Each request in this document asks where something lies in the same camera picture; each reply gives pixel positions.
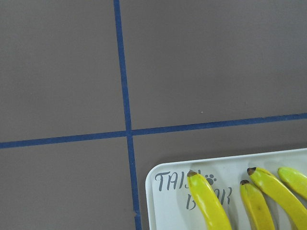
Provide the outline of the yellow banana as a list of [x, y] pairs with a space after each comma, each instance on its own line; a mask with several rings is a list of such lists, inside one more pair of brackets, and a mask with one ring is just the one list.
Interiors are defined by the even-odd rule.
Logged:
[[275, 225], [261, 190], [248, 180], [242, 180], [239, 189], [251, 229], [274, 230]]
[[257, 188], [286, 212], [298, 230], [307, 228], [307, 209], [274, 174], [261, 167], [247, 168], [247, 174]]
[[307, 199], [307, 177], [304, 174], [290, 167], [280, 167], [277, 173], [288, 188]]
[[209, 230], [230, 230], [231, 223], [212, 186], [201, 174], [189, 170], [187, 182]]

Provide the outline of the white rectangular bear tray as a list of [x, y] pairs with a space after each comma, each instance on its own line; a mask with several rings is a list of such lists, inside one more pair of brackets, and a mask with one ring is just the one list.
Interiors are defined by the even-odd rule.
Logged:
[[261, 167], [274, 175], [286, 166], [307, 173], [307, 150], [221, 157], [162, 163], [148, 173], [145, 180], [149, 229], [204, 230], [204, 218], [195, 204], [187, 184], [193, 170], [208, 179], [228, 215], [232, 229], [249, 230], [250, 224], [241, 201], [239, 184], [249, 179], [247, 168]]

